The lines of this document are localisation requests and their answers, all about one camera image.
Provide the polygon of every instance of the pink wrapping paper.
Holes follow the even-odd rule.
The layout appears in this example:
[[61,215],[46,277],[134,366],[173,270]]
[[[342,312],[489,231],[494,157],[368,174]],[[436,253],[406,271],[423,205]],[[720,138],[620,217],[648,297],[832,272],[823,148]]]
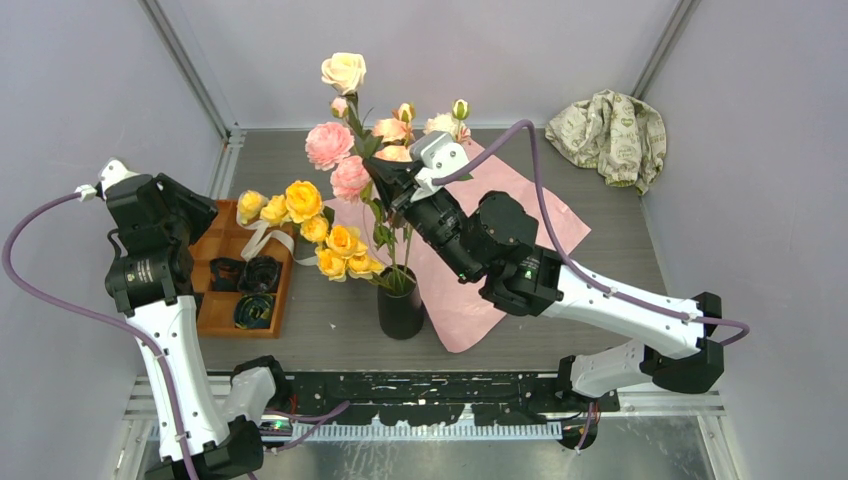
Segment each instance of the pink wrapping paper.
[[[483,151],[483,147],[473,140],[465,144],[464,148],[468,158],[474,158]],[[473,180],[454,182],[446,187],[462,205],[466,214],[471,214],[477,208],[477,202],[486,192],[490,190],[507,192],[524,206],[527,213],[539,220],[536,242],[553,248],[541,221],[539,203],[536,201],[535,187],[532,182],[495,156],[477,167],[473,175]],[[568,205],[547,189],[545,200],[559,241],[570,253],[589,233],[589,227],[568,208]],[[336,211],[334,223],[358,227],[362,231],[362,239],[369,243],[369,251],[374,252],[373,240],[371,240],[374,215],[371,210],[361,203],[352,205],[338,199],[328,201],[327,205]],[[413,236],[412,242],[409,267],[418,277],[421,298],[427,305],[427,312],[439,339],[452,353],[471,348],[506,314],[480,298],[477,290],[480,289],[481,283],[465,285],[458,283],[456,275],[417,233]],[[399,245],[397,251],[399,252],[397,260],[401,263],[404,246]],[[376,256],[380,261],[390,263],[385,247],[376,252]]]

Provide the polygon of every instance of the wooden tray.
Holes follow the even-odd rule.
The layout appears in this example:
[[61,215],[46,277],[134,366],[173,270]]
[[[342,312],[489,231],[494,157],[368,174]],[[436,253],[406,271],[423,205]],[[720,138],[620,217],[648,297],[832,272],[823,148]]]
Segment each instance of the wooden tray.
[[[194,257],[194,270],[191,283],[195,293],[203,294],[200,312],[197,314],[197,334],[201,337],[236,338],[280,338],[283,325],[283,313],[286,309],[289,283],[291,281],[292,256],[280,242],[269,241],[260,252],[270,255],[282,263],[280,284],[274,296],[274,311],[271,314],[271,326],[267,329],[245,330],[235,326],[233,311],[241,299],[239,292],[215,292],[212,290],[212,272],[209,262],[218,257],[242,260],[241,250],[253,236],[253,230],[245,230],[236,223],[236,201],[218,200],[218,216],[209,230],[189,248]],[[282,230],[295,237],[291,225]]]

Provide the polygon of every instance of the cloth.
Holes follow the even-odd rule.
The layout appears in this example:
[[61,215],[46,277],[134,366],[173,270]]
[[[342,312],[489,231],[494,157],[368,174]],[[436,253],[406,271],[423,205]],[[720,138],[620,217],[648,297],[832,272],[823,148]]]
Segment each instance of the cloth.
[[[473,140],[465,142],[463,147],[469,159],[483,151],[483,147]],[[532,182],[496,156],[483,162],[472,175],[474,176],[472,180],[454,182],[446,187],[466,214],[471,214],[477,209],[477,202],[486,192],[490,190],[507,192],[524,206],[527,213],[539,219],[536,243],[553,248],[541,221],[539,203],[536,201]],[[568,205],[547,190],[545,190],[545,200],[560,243],[567,252],[571,252],[588,235],[589,227],[568,208]],[[330,200],[327,205],[336,211],[334,223],[358,227],[362,231],[363,240],[369,242],[369,252],[374,252],[371,240],[374,215],[371,209],[361,203],[349,204],[339,199]],[[477,293],[481,287],[480,283],[459,284],[456,275],[417,233],[413,235],[412,242],[409,267],[418,278],[421,298],[427,306],[427,312],[439,339],[452,353],[471,348],[506,314],[480,298],[480,294]],[[404,252],[402,241],[399,242],[397,251]],[[381,262],[390,263],[385,247],[376,252],[376,256]]]
[[663,169],[666,136],[659,112],[611,90],[571,104],[548,123],[545,138],[574,165],[597,168],[607,185],[634,185],[639,195]]

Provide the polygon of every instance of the gray wall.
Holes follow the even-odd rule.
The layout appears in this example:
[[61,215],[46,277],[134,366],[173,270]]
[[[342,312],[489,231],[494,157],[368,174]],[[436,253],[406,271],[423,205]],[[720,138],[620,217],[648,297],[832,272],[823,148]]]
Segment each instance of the gray wall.
[[845,478],[848,4],[702,2],[647,101],[667,169],[645,197],[671,294],[753,334],[721,385],[753,479]]
[[[220,149],[135,1],[0,3],[0,105],[4,239],[34,207],[95,181],[110,155],[203,189]],[[35,285],[113,313],[110,228],[101,202],[65,205],[32,225],[14,263]],[[5,275],[0,311],[0,478],[106,478],[142,368],[134,342]]]
[[[414,102],[421,121],[471,102],[474,125],[546,122],[569,103],[630,91],[676,0],[183,0],[196,38],[246,128],[311,128],[331,119],[321,61],[365,55],[362,104],[385,118]],[[180,18],[168,5],[169,17]]]

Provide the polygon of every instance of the patterned cloth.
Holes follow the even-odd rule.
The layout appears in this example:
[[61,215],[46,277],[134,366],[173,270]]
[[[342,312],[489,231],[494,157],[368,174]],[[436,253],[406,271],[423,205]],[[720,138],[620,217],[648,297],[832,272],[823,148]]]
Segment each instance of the patterned cloth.
[[635,185],[639,195],[663,169],[662,117],[648,104],[611,90],[560,112],[545,127],[545,138],[571,163],[597,168],[607,185]]

